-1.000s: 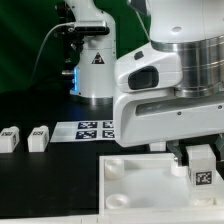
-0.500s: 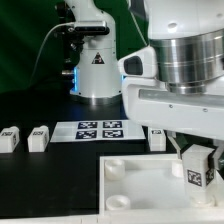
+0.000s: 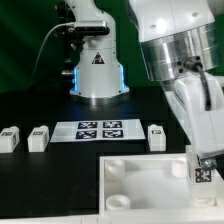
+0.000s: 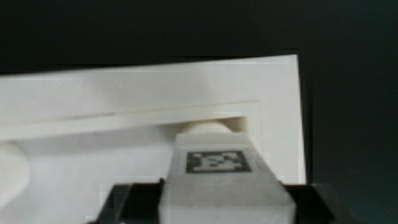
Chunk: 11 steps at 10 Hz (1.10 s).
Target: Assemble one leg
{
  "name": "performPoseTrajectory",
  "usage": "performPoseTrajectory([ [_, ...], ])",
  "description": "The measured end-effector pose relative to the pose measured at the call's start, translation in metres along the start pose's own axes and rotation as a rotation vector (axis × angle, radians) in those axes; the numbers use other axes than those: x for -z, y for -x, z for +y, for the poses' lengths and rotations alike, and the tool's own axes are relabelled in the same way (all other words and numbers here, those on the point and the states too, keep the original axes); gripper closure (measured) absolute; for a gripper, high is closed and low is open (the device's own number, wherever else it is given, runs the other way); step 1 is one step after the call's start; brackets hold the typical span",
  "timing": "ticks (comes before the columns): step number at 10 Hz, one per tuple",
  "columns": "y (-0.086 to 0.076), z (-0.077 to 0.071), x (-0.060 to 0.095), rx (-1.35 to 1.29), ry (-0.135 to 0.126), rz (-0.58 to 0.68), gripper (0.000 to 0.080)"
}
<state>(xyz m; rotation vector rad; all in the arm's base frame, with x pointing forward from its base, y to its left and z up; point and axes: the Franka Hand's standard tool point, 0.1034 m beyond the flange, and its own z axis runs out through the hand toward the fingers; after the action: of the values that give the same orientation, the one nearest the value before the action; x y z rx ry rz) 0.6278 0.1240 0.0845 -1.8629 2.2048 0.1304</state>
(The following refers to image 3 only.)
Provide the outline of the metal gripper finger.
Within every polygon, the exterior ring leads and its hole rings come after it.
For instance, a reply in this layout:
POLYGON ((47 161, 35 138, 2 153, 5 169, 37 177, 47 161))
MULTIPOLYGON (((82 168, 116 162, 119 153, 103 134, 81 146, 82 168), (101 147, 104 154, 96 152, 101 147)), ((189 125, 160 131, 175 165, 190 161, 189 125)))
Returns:
POLYGON ((217 168, 217 162, 214 157, 203 158, 200 160, 200 166, 204 171, 211 171, 217 168))

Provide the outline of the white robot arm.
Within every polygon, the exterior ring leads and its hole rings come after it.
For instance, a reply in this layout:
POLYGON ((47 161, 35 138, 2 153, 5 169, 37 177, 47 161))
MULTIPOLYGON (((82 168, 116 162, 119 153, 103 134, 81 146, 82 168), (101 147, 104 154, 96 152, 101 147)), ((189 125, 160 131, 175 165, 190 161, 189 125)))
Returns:
POLYGON ((224 91, 208 71, 219 63, 209 0, 127 0, 147 75, 158 81, 201 168, 224 154, 224 91))

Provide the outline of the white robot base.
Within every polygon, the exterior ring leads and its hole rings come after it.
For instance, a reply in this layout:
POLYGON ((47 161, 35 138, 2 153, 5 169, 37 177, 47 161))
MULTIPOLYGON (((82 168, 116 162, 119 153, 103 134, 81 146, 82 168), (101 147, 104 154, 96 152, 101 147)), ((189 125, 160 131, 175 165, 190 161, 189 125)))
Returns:
POLYGON ((125 85, 123 66, 117 60, 114 18, 99 9, 94 0, 63 0, 56 7, 60 23, 70 23, 59 32, 66 58, 69 50, 79 53, 79 62, 71 70, 74 85, 70 95, 92 105, 110 104, 126 96, 130 89, 125 85), (76 33, 74 23, 79 21, 105 21, 110 33, 76 33))

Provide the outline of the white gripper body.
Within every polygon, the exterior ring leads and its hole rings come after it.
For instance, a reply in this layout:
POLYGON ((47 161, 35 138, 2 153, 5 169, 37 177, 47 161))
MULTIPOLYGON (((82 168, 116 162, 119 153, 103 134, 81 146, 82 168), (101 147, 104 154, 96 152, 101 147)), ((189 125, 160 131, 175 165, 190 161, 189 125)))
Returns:
POLYGON ((224 154, 224 93, 218 80, 205 74, 211 109, 205 110, 200 76, 188 72, 165 92, 168 104, 200 158, 224 154))

